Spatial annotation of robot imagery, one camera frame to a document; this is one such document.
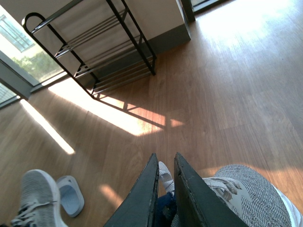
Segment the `wooden floor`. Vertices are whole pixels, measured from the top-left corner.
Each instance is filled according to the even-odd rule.
[[[76,218],[62,211],[69,226],[102,226],[152,152],[171,171],[180,152],[203,177],[250,166],[303,212],[302,9],[300,0],[228,1],[196,17],[189,43],[158,56],[155,77],[103,103],[70,79],[33,94],[74,154],[26,103],[1,110],[0,222],[17,214],[21,177],[38,168],[77,179],[85,206]]]

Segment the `white slipper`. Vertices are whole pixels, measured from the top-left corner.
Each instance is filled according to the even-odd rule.
[[[83,209],[84,198],[76,179],[72,176],[63,176],[57,180],[57,185],[61,195],[60,203],[66,213],[71,217],[77,216]]]

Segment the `gray sneaker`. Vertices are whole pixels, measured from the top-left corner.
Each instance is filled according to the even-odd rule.
[[[208,186],[249,227],[290,227],[289,213],[273,185],[243,165],[221,168],[214,177],[203,178]],[[216,187],[215,182],[224,187]]]
[[[67,227],[60,215],[60,192],[54,179],[35,169],[22,178],[21,205],[13,227]]]

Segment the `metal bar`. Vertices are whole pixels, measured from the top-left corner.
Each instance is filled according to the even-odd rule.
[[[126,15],[127,15],[127,12],[128,12],[128,11],[129,11],[129,8],[126,7],[125,10],[124,10],[124,13],[123,13],[123,15],[122,15],[122,20],[123,20],[123,21],[125,21],[125,17],[126,17]]]
[[[53,20],[61,16],[66,11],[73,8],[78,3],[82,2],[83,0],[73,0],[64,7],[62,7],[60,10],[55,12],[54,14],[50,15],[47,19],[44,19],[34,30],[31,32],[31,34],[35,34],[37,31],[39,31],[41,28],[45,27],[46,25],[50,24]]]
[[[68,53],[69,51],[75,49],[76,47],[82,45],[83,43],[95,38],[96,36],[102,34],[103,32],[106,32],[108,31],[109,29],[117,26],[119,23],[118,22],[114,22],[110,27],[106,27],[106,29],[102,30],[102,31],[96,31],[94,33],[93,36],[87,36],[86,39],[83,39],[83,40],[79,40],[76,44],[72,45],[68,45],[69,48],[65,49],[65,50],[62,50],[58,55],[57,55],[57,58],[60,58],[61,56],[63,56],[64,54]]]
[[[124,80],[126,80],[125,78],[132,77],[132,76],[134,76],[136,74],[139,74],[140,72],[142,72],[144,70],[147,70],[147,68],[139,69],[139,70],[137,70],[137,71],[135,71],[133,73],[130,73],[130,74],[124,74],[124,75],[120,74],[120,75],[123,75],[123,76],[121,76],[120,78],[117,78],[117,79],[115,79],[116,77],[112,77],[112,79],[114,79],[113,81],[109,81],[109,79],[107,79],[107,81],[109,81],[108,83],[105,82],[105,81],[101,81],[101,82],[98,83],[98,84],[101,84],[101,86],[96,87],[95,90],[99,90],[100,88],[103,88],[103,87],[108,87],[111,84],[117,83],[119,81],[124,81]]]
[[[108,52],[110,52],[110,51],[113,50],[113,49],[116,49],[116,51],[119,51],[119,50],[122,50],[123,48],[126,48],[126,47],[130,46],[131,44],[132,44],[131,40],[127,40],[127,41],[125,41],[125,42],[123,42],[123,43],[121,43],[121,44],[119,44],[119,45],[117,45],[117,46],[114,46],[114,47],[112,47],[111,49],[109,49],[109,50],[107,50],[107,51],[105,51],[105,52],[103,52],[103,53],[101,53],[101,54],[99,54],[99,55],[97,55],[97,56],[95,56],[95,57],[93,57],[93,58],[87,60],[87,61],[86,61],[86,64],[89,65],[89,64],[92,64],[92,63],[94,63],[94,62],[96,62],[96,61],[101,60],[101,59],[103,58],[103,55],[104,55],[105,53],[108,53]]]
[[[120,17],[117,9],[115,8],[113,2],[111,0],[106,0],[107,3],[109,4],[110,8],[112,9],[112,11],[114,12],[114,14],[116,15],[116,17],[118,18],[118,20],[120,21],[120,24],[122,25],[122,27],[124,28],[125,32],[127,33],[128,37],[131,39],[131,41],[133,42],[135,48],[137,49],[137,52],[140,54],[140,56],[142,57],[142,59],[144,60],[146,66],[150,69],[151,73],[153,75],[156,74],[155,70],[152,68],[152,66],[149,64],[149,62],[147,61],[143,51],[141,50],[141,48],[139,47],[138,43],[135,41],[132,33],[130,32],[130,30],[128,29],[127,25],[125,24],[125,22],[122,20],[122,18]],[[122,0],[125,8],[127,8],[127,4],[125,3],[124,0]],[[134,23],[136,24],[136,26],[138,26],[137,22],[135,21],[134,17],[131,14],[131,11],[128,11],[129,15],[132,17],[132,20],[134,21]]]
[[[106,20],[104,20],[104,21],[102,21],[101,23],[99,23],[99,24],[93,26],[93,27],[90,28],[89,30],[87,30],[87,31],[85,31],[85,32],[83,32],[83,33],[81,33],[81,34],[78,35],[77,37],[75,37],[75,38],[69,40],[69,41],[67,42],[67,44],[71,44],[71,43],[77,41],[78,39],[81,39],[82,36],[86,35],[87,33],[91,32],[92,30],[97,29],[99,26],[102,26],[102,25],[104,25],[104,24],[106,24],[106,23],[110,23],[112,20],[116,20],[115,15],[113,15],[113,16],[107,18]]]
[[[112,86],[112,87],[108,87],[108,88],[105,88],[105,89],[103,89],[103,90],[101,90],[101,91],[98,91],[98,92],[94,93],[94,95],[95,95],[95,94],[99,94],[99,93],[101,93],[101,92],[104,92],[104,91],[106,91],[106,90],[116,89],[116,88],[118,88],[118,87],[120,87],[120,86],[123,86],[123,85],[125,85],[125,84],[134,82],[134,81],[139,80],[139,79],[141,79],[141,78],[144,78],[144,77],[146,77],[146,76],[148,76],[148,75],[150,75],[150,74],[151,74],[151,72],[148,71],[148,72],[146,72],[146,73],[144,73],[144,74],[138,75],[137,77],[131,78],[131,79],[129,79],[129,80],[125,80],[125,81],[121,82],[120,84],[115,84],[115,85]]]
[[[122,1],[123,5],[124,5],[125,7],[127,7],[127,4],[126,4],[125,0],[121,0],[121,1]],[[134,16],[133,16],[132,12],[131,12],[131,11],[129,11],[129,12],[128,12],[128,14],[129,14],[129,16],[131,17],[131,19],[133,20],[134,24],[136,25],[136,27],[137,27],[138,31],[139,31],[139,32],[140,32],[140,34],[142,35],[143,40],[145,41],[145,43],[146,43],[146,45],[147,45],[148,49],[150,50],[151,54],[152,54],[152,55],[153,55],[153,57],[156,59],[156,58],[157,58],[157,56],[156,56],[155,52],[153,51],[153,49],[152,49],[152,47],[150,46],[150,44],[149,44],[149,42],[147,41],[147,39],[145,38],[145,35],[143,34],[142,30],[140,29],[140,27],[139,27],[139,25],[138,25],[138,23],[137,23],[136,19],[134,18]]]
[[[125,68],[119,70],[119,71],[121,71],[120,73],[119,73],[119,71],[110,73],[110,74],[108,74],[108,75],[102,77],[102,81],[99,82],[99,83],[97,83],[96,86],[98,86],[99,84],[102,84],[102,83],[104,83],[104,82],[106,82],[106,81],[108,81],[108,80],[111,80],[111,79],[114,79],[114,78],[116,78],[116,77],[119,77],[119,76],[121,76],[121,75],[123,75],[123,74],[126,74],[126,73],[128,73],[128,72],[131,72],[131,71],[133,71],[133,70],[135,70],[135,69],[138,69],[138,68],[140,68],[140,67],[142,67],[142,66],[144,66],[144,62],[141,62],[141,63],[137,63],[137,62],[136,62],[135,64],[133,64],[133,65],[131,65],[131,66],[128,66],[128,67],[125,67]]]
[[[75,78],[74,78],[74,76],[71,74],[71,72],[70,71],[68,71],[67,70],[67,68],[65,68],[53,55],[52,55],[52,53],[50,53],[49,52],[49,50],[44,46],[44,45],[42,45],[42,43],[29,31],[29,29],[27,28],[27,21],[28,21],[28,19],[30,18],[30,17],[38,17],[38,18],[40,18],[42,21],[44,21],[45,20],[45,18],[41,15],[41,14],[39,14],[39,13],[29,13],[29,14],[27,14],[26,16],[25,16],[25,18],[22,20],[22,27],[24,28],[24,30],[25,30],[25,32],[33,39],[33,40],[35,40],[35,42],[39,45],[39,46],[41,46],[41,48],[70,76],[70,77],[72,77],[74,80],[75,80],[75,82],[81,87],[81,88],[83,88],[84,90],[85,90],[85,92],[89,95],[89,96],[91,96],[91,97],[93,97],[88,91],[87,91],[87,89],[78,81],[78,80],[76,80]],[[55,31],[55,29],[51,26],[51,25],[47,25],[48,27],[49,27],[49,29],[51,29],[51,31],[57,36],[57,38],[64,44],[64,43],[66,43],[65,42],[65,40]],[[82,59],[75,53],[75,52],[72,52],[72,54],[76,57],[76,59],[82,64],[83,63],[83,61],[82,61]]]
[[[80,75],[77,75],[77,78],[83,77],[84,75],[86,75],[86,74],[88,74],[90,72],[93,72],[93,71],[95,71],[97,69],[100,69],[100,68],[102,68],[102,67],[104,67],[104,66],[106,66],[106,65],[108,65],[110,63],[113,63],[114,61],[117,61],[117,60],[119,60],[119,59],[121,59],[123,57],[126,57],[127,55],[130,55],[131,53],[134,53],[134,52],[135,52],[135,50],[132,50],[130,52],[126,52],[123,55],[119,54],[118,57],[113,57],[113,58],[110,58],[110,60],[106,60],[106,61],[103,61],[103,62],[101,62],[99,64],[96,64],[96,65],[90,67],[90,70],[88,70],[88,71],[86,71],[86,72],[84,72],[84,73],[82,73]]]

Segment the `window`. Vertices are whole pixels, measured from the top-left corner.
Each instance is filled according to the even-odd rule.
[[[0,16],[0,34],[20,52],[34,45],[18,28],[14,27],[5,15]]]
[[[16,94],[0,83],[0,104],[15,97]]]

